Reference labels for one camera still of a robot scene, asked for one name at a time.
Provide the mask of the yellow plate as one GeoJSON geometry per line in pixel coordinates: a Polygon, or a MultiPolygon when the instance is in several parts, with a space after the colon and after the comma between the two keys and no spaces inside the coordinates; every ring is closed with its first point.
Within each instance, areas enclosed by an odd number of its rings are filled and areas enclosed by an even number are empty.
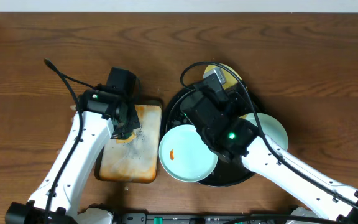
{"type": "MultiPolygon", "coordinates": [[[[230,69],[230,71],[232,71],[233,73],[235,73],[236,76],[238,77],[238,79],[240,79],[240,80],[242,79],[241,76],[233,68],[231,68],[230,66],[228,66],[226,64],[224,64],[224,66],[227,67],[228,69],[230,69]]],[[[215,68],[216,68],[215,65],[208,65],[204,70],[203,78],[206,78],[207,73],[212,71],[215,68]]],[[[231,88],[232,86],[237,84],[237,80],[229,72],[227,72],[226,70],[223,70],[223,69],[222,69],[222,72],[226,79],[226,83],[222,84],[223,89],[226,90],[226,89],[231,88]]]]}

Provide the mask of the yellow green scrub sponge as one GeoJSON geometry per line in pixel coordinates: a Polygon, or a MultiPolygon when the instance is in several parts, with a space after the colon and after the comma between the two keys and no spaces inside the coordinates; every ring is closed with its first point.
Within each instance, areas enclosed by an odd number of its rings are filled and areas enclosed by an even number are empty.
{"type": "Polygon", "coordinates": [[[126,142],[130,142],[130,141],[134,140],[135,138],[136,138],[136,135],[134,132],[121,134],[116,138],[116,143],[124,144],[126,142]]]}

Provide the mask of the light blue plate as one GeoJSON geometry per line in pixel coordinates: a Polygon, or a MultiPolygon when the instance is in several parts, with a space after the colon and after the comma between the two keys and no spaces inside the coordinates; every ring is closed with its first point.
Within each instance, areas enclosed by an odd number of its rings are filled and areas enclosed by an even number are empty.
{"type": "Polygon", "coordinates": [[[158,155],[165,171],[182,182],[207,178],[218,162],[217,155],[209,150],[190,124],[169,130],[160,142],[158,155]]]}
{"type": "Polygon", "coordinates": [[[262,125],[262,131],[267,135],[267,141],[269,143],[274,142],[277,146],[280,146],[283,150],[288,150],[288,135],[282,124],[274,117],[257,113],[260,124],[262,125]]]}

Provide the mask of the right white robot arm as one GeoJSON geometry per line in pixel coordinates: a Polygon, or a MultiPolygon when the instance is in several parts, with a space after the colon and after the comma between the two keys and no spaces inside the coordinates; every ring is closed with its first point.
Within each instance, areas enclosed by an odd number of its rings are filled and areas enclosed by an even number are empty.
{"type": "Polygon", "coordinates": [[[281,147],[265,132],[248,92],[191,90],[180,111],[220,160],[272,181],[320,219],[358,223],[358,190],[332,180],[281,147]]]}

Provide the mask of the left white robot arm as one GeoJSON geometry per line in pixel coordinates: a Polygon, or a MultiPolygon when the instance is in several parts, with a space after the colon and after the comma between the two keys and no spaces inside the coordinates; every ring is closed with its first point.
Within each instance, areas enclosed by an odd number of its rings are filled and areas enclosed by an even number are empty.
{"type": "Polygon", "coordinates": [[[52,168],[27,203],[11,203],[6,223],[114,223],[107,209],[78,208],[102,148],[140,126],[134,102],[124,91],[86,90],[75,103],[74,122],[52,168]]]}

